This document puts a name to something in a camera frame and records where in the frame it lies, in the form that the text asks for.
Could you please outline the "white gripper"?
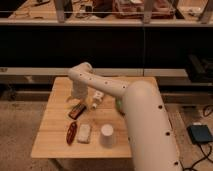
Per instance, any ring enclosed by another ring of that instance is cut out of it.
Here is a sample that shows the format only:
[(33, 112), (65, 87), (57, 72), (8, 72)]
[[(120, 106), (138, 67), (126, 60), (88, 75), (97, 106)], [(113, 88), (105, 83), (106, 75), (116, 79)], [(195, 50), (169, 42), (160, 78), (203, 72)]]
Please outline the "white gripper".
[[(85, 99), (88, 95), (88, 87), (86, 84), (81, 83), (79, 81), (74, 81), (72, 83), (72, 91), (71, 95), (66, 99), (66, 102), (72, 101), (73, 98), (77, 99)], [(91, 105), (92, 104), (92, 97), (86, 98), (86, 104)]]

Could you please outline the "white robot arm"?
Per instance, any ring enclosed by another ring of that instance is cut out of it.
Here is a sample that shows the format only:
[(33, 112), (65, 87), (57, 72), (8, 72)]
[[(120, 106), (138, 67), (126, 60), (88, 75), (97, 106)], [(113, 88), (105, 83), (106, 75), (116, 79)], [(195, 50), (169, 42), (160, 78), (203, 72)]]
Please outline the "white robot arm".
[(91, 87), (122, 101), (135, 171), (182, 171), (173, 129), (155, 85), (95, 75), (88, 62), (70, 68), (68, 77), (74, 98), (86, 97)]

